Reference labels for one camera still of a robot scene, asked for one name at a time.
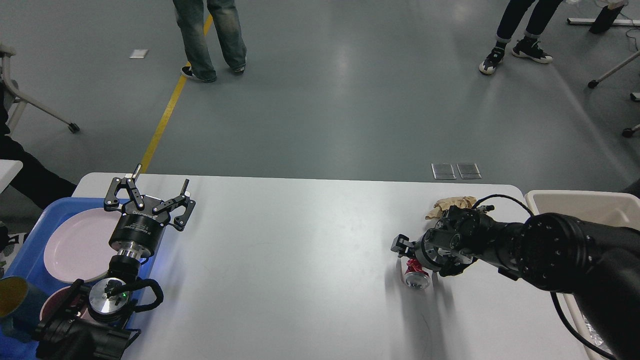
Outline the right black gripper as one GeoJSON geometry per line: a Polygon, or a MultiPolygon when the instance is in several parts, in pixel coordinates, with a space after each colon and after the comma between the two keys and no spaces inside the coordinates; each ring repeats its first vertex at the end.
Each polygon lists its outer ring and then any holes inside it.
{"type": "Polygon", "coordinates": [[[390,250],[398,259],[417,259],[423,268],[441,275],[460,275],[463,264],[451,253],[453,236],[454,232],[437,228],[428,229],[418,241],[399,234],[391,242],[390,250]]]}

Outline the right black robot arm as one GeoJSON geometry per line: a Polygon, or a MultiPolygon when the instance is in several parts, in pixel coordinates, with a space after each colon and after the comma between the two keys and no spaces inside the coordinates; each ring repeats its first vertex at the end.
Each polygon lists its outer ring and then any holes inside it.
{"type": "Polygon", "coordinates": [[[525,280],[551,294],[565,328],[609,360],[639,358],[639,231],[546,212],[524,223],[498,222],[493,205],[452,204],[417,241],[399,234],[391,251],[410,267],[457,276],[482,260],[510,280],[525,280]],[[571,294],[608,345],[604,352],[569,324],[558,294],[571,294]]]}

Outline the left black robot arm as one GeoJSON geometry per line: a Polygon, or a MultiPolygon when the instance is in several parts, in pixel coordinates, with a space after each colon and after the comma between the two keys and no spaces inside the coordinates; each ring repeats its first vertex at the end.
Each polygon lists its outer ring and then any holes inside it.
{"type": "Polygon", "coordinates": [[[140,269],[157,253],[167,227],[185,229],[196,202],[188,178],[174,198],[142,194],[137,187],[141,168],[138,164],[110,182],[103,209],[119,214],[109,239],[115,255],[105,275],[95,281],[76,279],[41,319],[32,335],[39,360],[120,360],[142,332],[128,327],[131,317],[164,301],[162,287],[141,278],[140,269]]]}

